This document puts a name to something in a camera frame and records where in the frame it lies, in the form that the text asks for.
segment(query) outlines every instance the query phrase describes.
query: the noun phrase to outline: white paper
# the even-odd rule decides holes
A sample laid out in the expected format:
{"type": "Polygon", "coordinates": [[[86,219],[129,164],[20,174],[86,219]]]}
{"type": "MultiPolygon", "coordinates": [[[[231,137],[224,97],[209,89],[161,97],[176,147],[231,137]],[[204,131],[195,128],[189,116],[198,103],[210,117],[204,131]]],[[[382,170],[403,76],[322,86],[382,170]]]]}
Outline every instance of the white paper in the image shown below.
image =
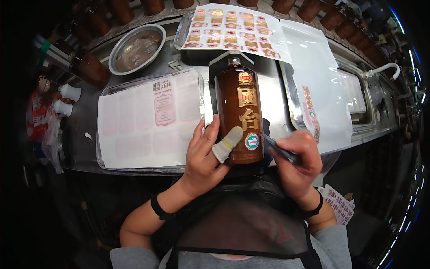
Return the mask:
{"type": "Polygon", "coordinates": [[[292,63],[279,20],[240,6],[197,6],[182,49],[239,50],[292,63]]]}
{"type": "Polygon", "coordinates": [[[200,89],[195,71],[100,96],[98,138],[104,165],[183,165],[200,119],[200,89]]]}
{"type": "Polygon", "coordinates": [[[347,95],[326,37],[322,31],[299,22],[281,19],[281,26],[293,60],[304,122],[319,152],[349,146],[352,122],[347,95]]]}
{"type": "Polygon", "coordinates": [[[342,86],[348,96],[350,114],[366,112],[366,103],[358,77],[340,69],[338,69],[338,73],[343,78],[342,86]]]}
{"type": "Polygon", "coordinates": [[[324,188],[318,188],[318,191],[321,193],[323,199],[325,199],[335,211],[338,224],[347,225],[354,214],[354,203],[345,199],[329,184],[326,184],[324,188]]]}

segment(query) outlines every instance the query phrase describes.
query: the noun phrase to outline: round green seal label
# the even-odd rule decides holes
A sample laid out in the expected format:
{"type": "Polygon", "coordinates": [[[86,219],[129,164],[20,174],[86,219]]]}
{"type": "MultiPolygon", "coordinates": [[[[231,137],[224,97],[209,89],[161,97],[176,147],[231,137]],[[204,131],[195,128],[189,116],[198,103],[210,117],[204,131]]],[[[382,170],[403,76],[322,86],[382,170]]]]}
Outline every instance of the round green seal label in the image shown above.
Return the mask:
{"type": "Polygon", "coordinates": [[[258,136],[256,133],[250,133],[245,137],[245,147],[254,150],[258,147],[258,136]]]}

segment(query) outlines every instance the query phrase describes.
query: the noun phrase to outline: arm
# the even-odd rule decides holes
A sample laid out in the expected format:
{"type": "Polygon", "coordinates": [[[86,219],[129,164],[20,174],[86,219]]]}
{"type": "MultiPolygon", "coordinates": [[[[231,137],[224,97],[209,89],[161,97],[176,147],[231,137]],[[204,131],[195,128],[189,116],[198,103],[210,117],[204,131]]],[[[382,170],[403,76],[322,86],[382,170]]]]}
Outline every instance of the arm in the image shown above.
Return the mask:
{"type": "MultiPolygon", "coordinates": [[[[219,129],[219,116],[201,132],[205,122],[201,120],[193,133],[187,150],[184,175],[172,187],[158,195],[158,204],[167,213],[175,213],[194,198],[215,187],[230,170],[221,164],[212,152],[219,129]]],[[[152,250],[151,235],[164,223],[151,207],[151,201],[131,212],[120,230],[121,247],[144,247],[152,250]]]]}
{"type": "MultiPolygon", "coordinates": [[[[314,210],[319,205],[320,196],[312,186],[312,182],[323,167],[315,139],[309,131],[300,130],[295,131],[290,137],[279,139],[276,144],[283,149],[300,154],[303,159],[301,166],[293,165],[269,148],[278,165],[286,194],[294,199],[301,210],[314,210]]],[[[326,201],[323,201],[319,214],[310,217],[307,222],[313,235],[319,230],[337,224],[335,212],[326,201]]]]}

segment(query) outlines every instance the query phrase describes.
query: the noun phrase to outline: yellow rubber band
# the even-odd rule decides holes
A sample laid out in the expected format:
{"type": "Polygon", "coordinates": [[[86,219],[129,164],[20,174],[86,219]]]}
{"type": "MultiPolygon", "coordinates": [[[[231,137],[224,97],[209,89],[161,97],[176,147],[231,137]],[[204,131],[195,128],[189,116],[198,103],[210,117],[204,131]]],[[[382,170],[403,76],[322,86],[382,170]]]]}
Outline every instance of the yellow rubber band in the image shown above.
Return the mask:
{"type": "Polygon", "coordinates": [[[229,149],[233,149],[229,144],[227,144],[224,140],[221,140],[229,149]]]}

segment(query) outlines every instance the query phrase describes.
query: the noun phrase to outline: white faucet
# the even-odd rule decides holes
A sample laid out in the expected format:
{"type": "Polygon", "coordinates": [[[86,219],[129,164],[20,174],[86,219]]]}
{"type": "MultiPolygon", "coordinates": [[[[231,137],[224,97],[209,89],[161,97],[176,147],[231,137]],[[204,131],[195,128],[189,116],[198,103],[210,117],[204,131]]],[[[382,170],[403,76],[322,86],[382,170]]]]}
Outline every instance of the white faucet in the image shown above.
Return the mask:
{"type": "Polygon", "coordinates": [[[361,73],[361,76],[363,79],[368,79],[369,77],[372,77],[374,74],[379,73],[381,71],[384,71],[385,69],[390,68],[390,67],[396,68],[396,72],[394,73],[393,77],[391,78],[392,80],[395,80],[399,77],[400,67],[396,63],[393,63],[393,62],[387,63],[386,65],[378,67],[377,69],[369,70],[366,73],[361,73]]]}

